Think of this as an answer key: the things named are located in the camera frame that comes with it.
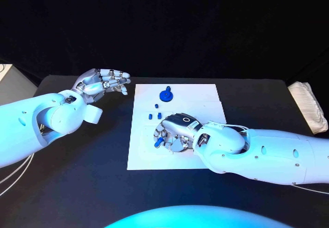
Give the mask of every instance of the white towel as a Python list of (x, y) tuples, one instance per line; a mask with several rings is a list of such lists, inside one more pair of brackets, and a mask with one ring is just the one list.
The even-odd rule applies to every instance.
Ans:
[(311, 92), (310, 84), (307, 82), (295, 82), (286, 88), (312, 134), (324, 132), (327, 130), (327, 120), (324, 119), (323, 111)]

